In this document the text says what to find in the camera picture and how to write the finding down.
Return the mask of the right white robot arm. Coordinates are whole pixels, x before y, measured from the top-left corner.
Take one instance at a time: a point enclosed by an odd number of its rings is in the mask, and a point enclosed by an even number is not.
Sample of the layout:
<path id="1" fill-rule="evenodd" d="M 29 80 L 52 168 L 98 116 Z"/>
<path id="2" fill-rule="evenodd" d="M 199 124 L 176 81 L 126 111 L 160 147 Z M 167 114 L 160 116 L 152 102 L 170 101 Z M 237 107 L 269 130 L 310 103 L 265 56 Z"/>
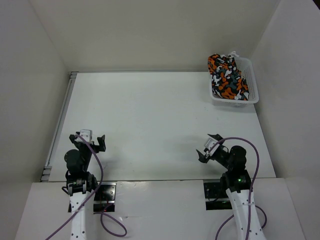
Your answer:
<path id="1" fill-rule="evenodd" d="M 256 154 L 256 167 L 253 177 L 246 170 L 247 151 L 239 145 L 230 149 L 224 146 L 227 140 L 239 140 L 249 144 Z M 219 191 L 230 200 L 233 215 L 225 220 L 215 235 L 217 240 L 222 228 L 230 220 L 235 220 L 237 238 L 239 240 L 265 240 L 263 232 L 267 223 L 267 215 L 254 200 L 254 183 L 260 167 L 260 155 L 256 146 L 241 137 L 223 138 L 219 134 L 210 134 L 204 144 L 203 152 L 197 151 L 198 160 L 208 163 L 213 160 L 226 169 L 220 178 Z"/>

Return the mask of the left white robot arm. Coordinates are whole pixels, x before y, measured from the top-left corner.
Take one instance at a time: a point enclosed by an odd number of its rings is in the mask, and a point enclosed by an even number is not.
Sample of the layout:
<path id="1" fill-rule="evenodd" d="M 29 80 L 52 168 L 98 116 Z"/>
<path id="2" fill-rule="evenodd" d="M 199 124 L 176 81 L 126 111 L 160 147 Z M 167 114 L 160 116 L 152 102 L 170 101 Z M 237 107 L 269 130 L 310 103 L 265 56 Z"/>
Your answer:
<path id="1" fill-rule="evenodd" d="M 69 210 L 71 212 L 72 240 L 93 240 L 93 200 L 100 194 L 100 183 L 96 177 L 88 171 L 92 156 L 105 152 L 105 136 L 97 138 L 98 144 L 92 140 L 93 132 L 82 129 L 71 134 L 69 139 L 75 149 L 69 150 L 64 155 L 67 173 L 66 190 L 69 195 Z"/>

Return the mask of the orange camouflage shorts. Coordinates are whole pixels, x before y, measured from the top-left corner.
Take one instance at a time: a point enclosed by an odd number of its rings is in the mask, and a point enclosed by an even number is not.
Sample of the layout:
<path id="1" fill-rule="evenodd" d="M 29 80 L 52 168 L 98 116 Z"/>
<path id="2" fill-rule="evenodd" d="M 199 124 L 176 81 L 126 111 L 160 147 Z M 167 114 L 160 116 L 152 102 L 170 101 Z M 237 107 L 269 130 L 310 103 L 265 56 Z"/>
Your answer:
<path id="1" fill-rule="evenodd" d="M 249 87 L 237 67 L 236 57 L 238 55 L 235 51 L 228 55 L 215 53 L 208 57 L 211 92 L 221 99 L 247 101 Z"/>

